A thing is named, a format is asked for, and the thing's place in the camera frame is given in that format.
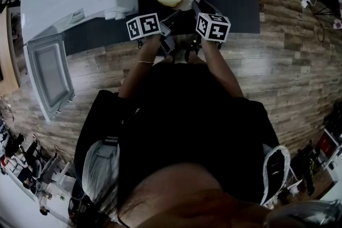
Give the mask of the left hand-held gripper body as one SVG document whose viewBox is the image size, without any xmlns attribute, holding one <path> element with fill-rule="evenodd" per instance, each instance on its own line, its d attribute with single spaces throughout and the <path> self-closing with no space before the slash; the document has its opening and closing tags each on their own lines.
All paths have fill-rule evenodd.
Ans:
<svg viewBox="0 0 342 228">
<path fill-rule="evenodd" d="M 162 33 L 160 22 L 157 13 L 151 13 L 146 15 L 140 15 L 130 19 L 126 22 L 128 35 L 131 41 L 142 40 L 152 35 L 160 35 L 160 47 L 159 56 L 168 56 L 175 49 L 175 41 L 171 33 Z"/>
</svg>

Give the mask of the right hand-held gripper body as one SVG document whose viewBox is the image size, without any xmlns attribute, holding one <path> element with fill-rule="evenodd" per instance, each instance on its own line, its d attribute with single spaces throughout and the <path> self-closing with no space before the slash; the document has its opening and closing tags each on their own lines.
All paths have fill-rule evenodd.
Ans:
<svg viewBox="0 0 342 228">
<path fill-rule="evenodd" d="M 201 48 L 201 39 L 212 41 L 220 49 L 222 43 L 227 41 L 231 23 L 229 19 L 219 14 L 199 12 L 196 15 L 195 35 L 191 44 L 185 49 L 185 61 L 189 60 L 190 52 L 198 54 Z"/>
</svg>

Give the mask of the person's left forearm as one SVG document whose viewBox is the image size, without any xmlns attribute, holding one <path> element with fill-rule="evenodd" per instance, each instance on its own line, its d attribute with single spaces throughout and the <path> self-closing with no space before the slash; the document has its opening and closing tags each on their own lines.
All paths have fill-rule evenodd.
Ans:
<svg viewBox="0 0 342 228">
<path fill-rule="evenodd" d="M 160 48 L 160 35 L 149 36 L 141 47 L 136 60 L 123 80 L 119 97 L 132 98 L 151 70 Z"/>
</svg>

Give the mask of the person's right forearm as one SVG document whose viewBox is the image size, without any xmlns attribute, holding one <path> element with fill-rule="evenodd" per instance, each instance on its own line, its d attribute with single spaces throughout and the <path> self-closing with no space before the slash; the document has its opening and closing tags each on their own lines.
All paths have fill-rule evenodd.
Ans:
<svg viewBox="0 0 342 228">
<path fill-rule="evenodd" d="M 201 38 L 201 47 L 205 56 L 209 71 L 214 75 L 223 88 L 236 98 L 243 98 L 243 92 L 238 81 L 224 60 L 220 50 L 213 41 Z"/>
</svg>

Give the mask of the person in dark shirt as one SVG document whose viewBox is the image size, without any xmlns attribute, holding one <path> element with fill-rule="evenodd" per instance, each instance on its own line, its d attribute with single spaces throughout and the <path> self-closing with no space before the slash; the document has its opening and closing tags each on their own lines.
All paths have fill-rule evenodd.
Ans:
<svg viewBox="0 0 342 228">
<path fill-rule="evenodd" d="M 177 163 L 205 167 L 233 197 L 260 203 L 264 146 L 278 139 L 264 105 L 234 98 L 203 64 L 158 63 L 136 95 L 100 90 L 76 150 L 78 179 L 91 145 L 119 141 L 119 193 L 123 203 L 147 176 Z"/>
</svg>

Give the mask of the white cabinet with red box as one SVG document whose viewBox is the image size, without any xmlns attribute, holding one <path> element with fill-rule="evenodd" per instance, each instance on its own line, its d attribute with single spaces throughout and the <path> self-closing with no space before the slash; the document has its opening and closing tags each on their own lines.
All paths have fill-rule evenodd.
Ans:
<svg viewBox="0 0 342 228">
<path fill-rule="evenodd" d="M 318 142 L 319 156 L 323 170 L 337 183 L 342 180 L 342 139 L 335 138 L 327 128 Z"/>
</svg>

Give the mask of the black bag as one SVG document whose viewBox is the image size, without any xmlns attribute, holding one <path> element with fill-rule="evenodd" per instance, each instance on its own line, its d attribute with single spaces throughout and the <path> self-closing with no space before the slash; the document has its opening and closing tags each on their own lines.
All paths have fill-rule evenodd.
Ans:
<svg viewBox="0 0 342 228">
<path fill-rule="evenodd" d="M 297 165 L 298 170 L 306 182 L 307 194 L 308 196 L 311 196 L 315 191 L 313 174 L 315 169 L 320 166 L 318 153 L 316 149 L 313 148 L 312 140 L 310 140 L 303 149 L 298 149 Z"/>
</svg>

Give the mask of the white folding stand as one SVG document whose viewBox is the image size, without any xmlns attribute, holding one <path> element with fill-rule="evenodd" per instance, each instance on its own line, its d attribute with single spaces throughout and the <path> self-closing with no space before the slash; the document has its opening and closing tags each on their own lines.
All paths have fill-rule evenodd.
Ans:
<svg viewBox="0 0 342 228">
<path fill-rule="evenodd" d="M 289 177 L 286 182 L 287 190 L 293 195 L 297 195 L 299 193 L 298 186 L 302 183 L 302 179 L 298 179 L 295 175 L 292 167 L 289 167 Z"/>
</svg>

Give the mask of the white cluttered workbench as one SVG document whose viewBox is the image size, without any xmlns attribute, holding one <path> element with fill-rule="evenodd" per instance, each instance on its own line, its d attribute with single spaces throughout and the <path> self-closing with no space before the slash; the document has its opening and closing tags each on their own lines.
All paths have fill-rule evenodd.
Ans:
<svg viewBox="0 0 342 228">
<path fill-rule="evenodd" d="M 12 174 L 0 173 L 0 217 L 16 228 L 69 228 L 66 200 L 53 197 L 43 216 L 29 194 Z"/>
</svg>

